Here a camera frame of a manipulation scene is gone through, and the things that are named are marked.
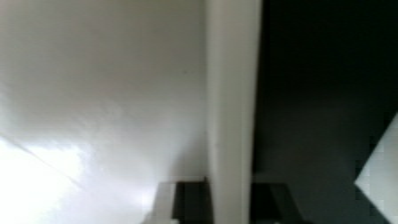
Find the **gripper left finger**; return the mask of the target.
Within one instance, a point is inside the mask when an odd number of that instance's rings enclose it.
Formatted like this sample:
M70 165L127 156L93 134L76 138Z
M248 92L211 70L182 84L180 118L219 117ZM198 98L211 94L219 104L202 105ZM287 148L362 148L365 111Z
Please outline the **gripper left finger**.
M159 185L159 219L163 224L211 224L211 189L205 181Z

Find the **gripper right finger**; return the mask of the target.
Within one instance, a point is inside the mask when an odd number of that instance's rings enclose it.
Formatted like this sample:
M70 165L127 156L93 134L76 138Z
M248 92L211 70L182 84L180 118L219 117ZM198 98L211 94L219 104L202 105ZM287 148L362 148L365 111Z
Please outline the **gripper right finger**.
M253 184L251 224L308 224L283 183Z

